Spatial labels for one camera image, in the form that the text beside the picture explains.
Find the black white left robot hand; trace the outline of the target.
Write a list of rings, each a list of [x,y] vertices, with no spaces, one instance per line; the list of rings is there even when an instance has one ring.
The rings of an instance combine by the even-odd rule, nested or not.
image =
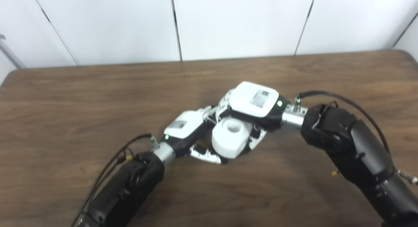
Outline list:
[[[217,107],[209,105],[198,110],[182,112],[165,128],[159,148],[154,150],[154,154],[165,165],[175,158],[186,156],[215,164],[227,164],[228,159],[221,157],[213,149],[197,144],[197,141],[216,125],[213,118],[216,110]],[[204,151],[199,152],[198,148],[203,148]]]

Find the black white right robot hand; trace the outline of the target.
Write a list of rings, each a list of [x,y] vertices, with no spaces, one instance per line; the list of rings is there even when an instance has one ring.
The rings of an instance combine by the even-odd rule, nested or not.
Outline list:
[[[252,151],[267,132],[281,129],[290,101],[270,87],[243,81],[229,90],[215,112],[212,145],[222,157],[235,159]]]

